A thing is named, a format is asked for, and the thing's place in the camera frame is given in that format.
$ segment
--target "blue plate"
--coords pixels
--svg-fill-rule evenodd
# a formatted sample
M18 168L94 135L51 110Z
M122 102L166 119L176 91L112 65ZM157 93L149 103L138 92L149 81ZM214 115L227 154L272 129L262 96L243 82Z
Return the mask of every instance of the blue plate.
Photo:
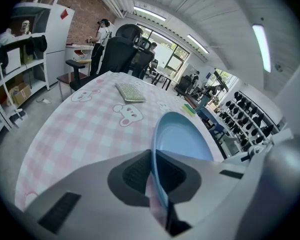
M200 131L184 115L177 112L168 112L159 119L152 137L151 166L156 191L161 204L167 209L168 196L159 181L156 150L169 151L178 155L208 161L213 161L214 158Z

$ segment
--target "black pants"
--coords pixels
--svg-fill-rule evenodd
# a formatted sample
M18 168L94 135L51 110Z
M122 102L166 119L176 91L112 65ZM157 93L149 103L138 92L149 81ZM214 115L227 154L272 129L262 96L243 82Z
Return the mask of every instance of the black pants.
M93 76L97 73L99 61L104 51L104 47L100 45L100 43L96 43L93 47L91 54L91 72L90 76Z

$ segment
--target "cardboard box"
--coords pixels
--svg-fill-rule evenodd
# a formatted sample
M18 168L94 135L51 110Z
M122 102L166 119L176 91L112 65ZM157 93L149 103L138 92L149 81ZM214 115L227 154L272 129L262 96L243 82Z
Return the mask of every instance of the cardboard box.
M19 92L12 95L13 102L17 105L24 103L31 95L30 86L24 82L18 85Z

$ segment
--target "brick wall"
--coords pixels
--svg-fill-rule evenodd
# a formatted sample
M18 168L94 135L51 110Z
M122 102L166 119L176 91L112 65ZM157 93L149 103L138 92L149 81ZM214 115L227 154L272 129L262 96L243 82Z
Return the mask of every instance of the brick wall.
M98 21L108 19L114 23L116 19L102 0L58 0L57 3L75 11L67 43L84 45L88 36L96 35Z

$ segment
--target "refrigerator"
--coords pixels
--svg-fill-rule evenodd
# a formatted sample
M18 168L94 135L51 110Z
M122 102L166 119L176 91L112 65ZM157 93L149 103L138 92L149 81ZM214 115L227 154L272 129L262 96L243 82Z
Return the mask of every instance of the refrigerator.
M58 81L57 77L66 73L66 43L74 14L74 10L59 4L54 5L50 11L45 33L46 70L49 86Z

